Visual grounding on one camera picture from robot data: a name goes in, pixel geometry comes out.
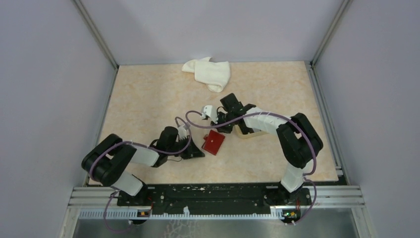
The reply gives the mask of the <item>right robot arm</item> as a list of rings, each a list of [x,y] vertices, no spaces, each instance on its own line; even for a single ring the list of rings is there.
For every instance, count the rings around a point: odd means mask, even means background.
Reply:
[[[323,141],[307,116],[297,113],[285,117],[254,104],[243,105],[233,93],[220,102],[222,112],[215,106],[202,107],[202,118],[210,119],[211,126],[218,132],[231,133],[233,127],[238,126],[244,134],[262,131],[277,136],[288,162],[280,181],[279,199],[284,204],[292,204],[299,196],[298,189],[304,183],[304,176],[315,172],[315,159],[323,148]]]

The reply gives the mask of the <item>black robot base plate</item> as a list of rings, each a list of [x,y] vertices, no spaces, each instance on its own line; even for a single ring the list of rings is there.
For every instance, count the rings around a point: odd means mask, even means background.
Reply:
[[[192,215],[268,214],[271,206],[310,205],[308,188],[288,193],[274,183],[150,184],[137,196],[120,192],[118,206],[152,206],[153,215],[178,215],[187,207]]]

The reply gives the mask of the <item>red leather card holder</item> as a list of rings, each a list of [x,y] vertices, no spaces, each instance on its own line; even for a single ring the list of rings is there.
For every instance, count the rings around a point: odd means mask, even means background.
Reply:
[[[209,133],[204,136],[204,143],[202,145],[202,149],[216,156],[224,140],[225,135],[215,130],[210,130]]]

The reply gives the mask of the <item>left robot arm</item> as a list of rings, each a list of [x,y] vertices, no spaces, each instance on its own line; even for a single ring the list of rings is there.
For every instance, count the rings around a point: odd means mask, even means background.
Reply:
[[[147,185],[127,172],[127,166],[136,163],[158,168],[169,156],[187,160],[205,154],[195,145],[187,128],[167,126],[150,145],[124,141],[110,134],[83,158],[81,167],[92,180],[125,192],[136,205],[143,205],[149,198]]]

